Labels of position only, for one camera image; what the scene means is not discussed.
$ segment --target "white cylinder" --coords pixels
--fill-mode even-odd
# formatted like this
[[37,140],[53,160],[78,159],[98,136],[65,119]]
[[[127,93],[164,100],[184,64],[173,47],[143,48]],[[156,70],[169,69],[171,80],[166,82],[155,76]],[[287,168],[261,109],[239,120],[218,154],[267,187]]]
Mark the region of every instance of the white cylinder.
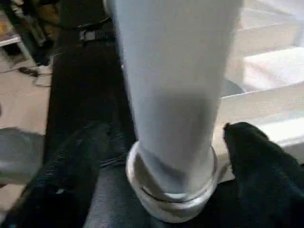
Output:
[[241,2],[115,0],[140,154],[158,191],[146,187],[157,198],[195,194],[212,174],[213,124]]

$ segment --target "wire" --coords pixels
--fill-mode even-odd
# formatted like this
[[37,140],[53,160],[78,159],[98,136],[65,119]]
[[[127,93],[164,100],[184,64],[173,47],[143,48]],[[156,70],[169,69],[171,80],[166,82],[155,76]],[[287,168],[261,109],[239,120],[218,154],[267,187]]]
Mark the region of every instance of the wire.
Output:
[[5,73],[8,73],[8,72],[12,72],[12,71],[15,71],[15,70],[19,70],[21,67],[18,67],[18,68],[15,68],[15,69],[11,69],[11,70],[6,70],[6,71],[0,71],[0,74],[5,74]]
[[107,23],[111,20],[110,17],[106,17],[105,19],[103,19],[102,21],[97,22],[97,23],[84,24],[84,25],[78,25],[78,26],[75,26],[75,27],[70,27],[70,26],[54,23],[52,21],[45,20],[43,18],[38,18],[38,19],[41,22],[44,22],[46,24],[50,24],[54,27],[61,28],[61,29],[64,29],[64,30],[78,30],[78,29],[86,29],[86,28],[91,27],[91,26],[101,26],[101,25],[104,25],[105,23]]
[[1,74],[5,74],[5,73],[8,73],[8,72],[12,72],[12,71],[18,70],[20,73],[25,74],[25,75],[28,75],[28,76],[34,78],[33,81],[32,81],[32,85],[33,85],[33,86],[41,87],[41,88],[50,88],[50,87],[51,87],[50,85],[48,86],[48,85],[38,84],[37,81],[38,81],[38,79],[40,78],[40,76],[43,76],[43,75],[47,76],[47,75],[51,75],[51,74],[38,74],[38,73],[37,73],[37,70],[29,70],[28,72],[24,71],[24,70],[26,70],[26,68],[33,68],[33,67],[37,67],[37,65],[35,65],[35,66],[27,66],[27,67],[24,67],[24,66],[22,67],[22,66],[21,66],[21,67],[12,69],[12,70],[2,71],[2,72],[0,72],[0,73],[1,73]]

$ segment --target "tiled floor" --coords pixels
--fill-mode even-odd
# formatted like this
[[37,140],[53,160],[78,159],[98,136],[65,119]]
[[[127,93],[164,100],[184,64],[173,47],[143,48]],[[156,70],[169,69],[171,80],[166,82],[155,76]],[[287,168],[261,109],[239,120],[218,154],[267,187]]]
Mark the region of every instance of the tiled floor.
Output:
[[[33,66],[29,60],[15,67]],[[0,72],[7,70],[7,64],[0,62]],[[44,134],[48,109],[49,88],[34,87],[33,78],[12,71],[0,74],[0,128],[19,127]],[[50,76],[44,76],[41,83],[49,84]],[[1,212],[8,210],[23,189],[22,185],[7,185],[0,189]]]

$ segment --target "white post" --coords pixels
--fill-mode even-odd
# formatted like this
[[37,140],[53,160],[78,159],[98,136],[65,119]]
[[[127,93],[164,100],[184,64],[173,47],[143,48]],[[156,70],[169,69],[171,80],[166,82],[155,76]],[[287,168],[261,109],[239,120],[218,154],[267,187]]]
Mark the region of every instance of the white post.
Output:
[[[132,163],[132,170],[141,179],[138,187],[155,200],[182,203],[195,199],[214,178],[213,124],[241,2],[114,2],[139,139],[133,151],[142,162],[140,166]],[[169,222],[186,220],[151,213]]]

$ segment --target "gray object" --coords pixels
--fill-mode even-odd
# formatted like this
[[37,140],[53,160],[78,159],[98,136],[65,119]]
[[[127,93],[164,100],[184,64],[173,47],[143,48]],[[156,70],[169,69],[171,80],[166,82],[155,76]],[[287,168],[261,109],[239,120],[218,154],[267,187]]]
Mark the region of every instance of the gray object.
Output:
[[42,164],[44,136],[18,128],[0,129],[0,184],[25,184]]

